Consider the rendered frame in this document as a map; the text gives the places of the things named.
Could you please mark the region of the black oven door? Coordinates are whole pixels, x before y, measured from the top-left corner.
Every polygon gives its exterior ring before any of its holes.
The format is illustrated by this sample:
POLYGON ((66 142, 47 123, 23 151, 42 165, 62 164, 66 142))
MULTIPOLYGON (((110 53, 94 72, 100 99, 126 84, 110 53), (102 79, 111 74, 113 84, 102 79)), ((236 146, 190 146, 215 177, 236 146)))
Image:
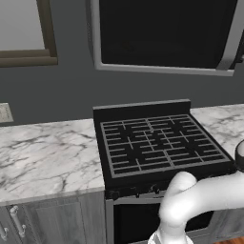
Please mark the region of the black oven door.
MULTIPOLYGON (((144 193, 129 198, 164 197, 160 193, 144 193)), ((160 204, 114 205, 113 201, 120 197, 118 193, 105 197, 106 226, 108 244, 147 244, 150 236, 157 230, 160 219, 160 204)), ((186 234, 193 244, 209 244, 211 228, 215 220, 215 212, 202 213, 187 222, 186 234)))

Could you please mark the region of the grey wooden cupboard door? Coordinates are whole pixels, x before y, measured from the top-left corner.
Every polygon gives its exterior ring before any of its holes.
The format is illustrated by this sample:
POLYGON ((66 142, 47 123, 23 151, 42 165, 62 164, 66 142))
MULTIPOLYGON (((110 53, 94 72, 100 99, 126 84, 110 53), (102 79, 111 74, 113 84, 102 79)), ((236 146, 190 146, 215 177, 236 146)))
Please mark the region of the grey wooden cupboard door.
POLYGON ((211 237, 212 242, 244 236, 244 208, 222 211, 211 237))
POLYGON ((0 208, 0 244, 9 244, 8 222, 0 208))
POLYGON ((14 244, 107 244, 104 193, 14 204, 2 209, 14 244), (26 225, 22 238, 10 216, 17 206, 18 218, 26 225))

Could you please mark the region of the black hob with grey grates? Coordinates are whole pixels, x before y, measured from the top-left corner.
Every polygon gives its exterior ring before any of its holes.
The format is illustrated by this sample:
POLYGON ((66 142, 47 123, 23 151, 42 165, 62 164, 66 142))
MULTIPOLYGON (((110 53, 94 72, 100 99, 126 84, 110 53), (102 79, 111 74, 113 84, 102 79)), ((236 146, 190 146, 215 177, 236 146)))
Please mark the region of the black hob with grey grates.
POLYGON ((159 193, 179 172, 198 180, 235 172, 234 160, 191 115, 189 99, 92 111, 108 199, 159 193))

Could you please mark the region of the brown framed window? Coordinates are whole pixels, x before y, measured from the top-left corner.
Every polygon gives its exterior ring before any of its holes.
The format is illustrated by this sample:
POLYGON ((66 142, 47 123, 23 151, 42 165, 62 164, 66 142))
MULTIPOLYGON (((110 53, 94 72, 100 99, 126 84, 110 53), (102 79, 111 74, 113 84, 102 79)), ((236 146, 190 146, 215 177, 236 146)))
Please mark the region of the brown framed window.
POLYGON ((44 41, 42 50, 0 51, 0 68, 58 64, 50 0, 35 0, 44 41))

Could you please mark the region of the white wall socket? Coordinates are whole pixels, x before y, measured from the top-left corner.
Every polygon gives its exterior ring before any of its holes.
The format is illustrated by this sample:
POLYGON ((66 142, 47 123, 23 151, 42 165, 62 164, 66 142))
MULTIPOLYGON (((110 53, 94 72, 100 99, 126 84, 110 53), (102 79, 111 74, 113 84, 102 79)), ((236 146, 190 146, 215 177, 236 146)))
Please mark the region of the white wall socket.
POLYGON ((0 103, 0 123, 12 122, 12 114, 8 103, 0 103))

